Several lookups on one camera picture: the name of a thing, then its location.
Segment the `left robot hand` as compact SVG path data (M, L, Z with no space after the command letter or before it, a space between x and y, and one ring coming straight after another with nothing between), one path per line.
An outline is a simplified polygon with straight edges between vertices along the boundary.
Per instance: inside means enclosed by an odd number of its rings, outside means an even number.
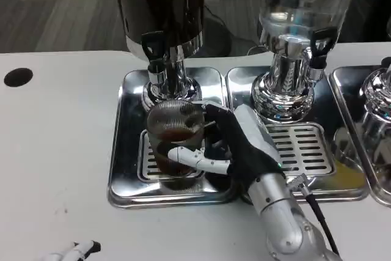
M79 261L87 260L91 254L101 251L101 243L95 240L68 241L50 249L36 260L43 261Z

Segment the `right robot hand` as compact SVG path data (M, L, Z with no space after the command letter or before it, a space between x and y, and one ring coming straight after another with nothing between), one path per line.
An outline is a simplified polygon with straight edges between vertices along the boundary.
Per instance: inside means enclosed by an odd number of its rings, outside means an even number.
M244 104L233 111L212 101L198 104L216 122L231 159L212 160L204 151L180 146L170 149L168 158L201 171L233 177L247 189L252 203L261 208L289 199L281 157L255 111Z

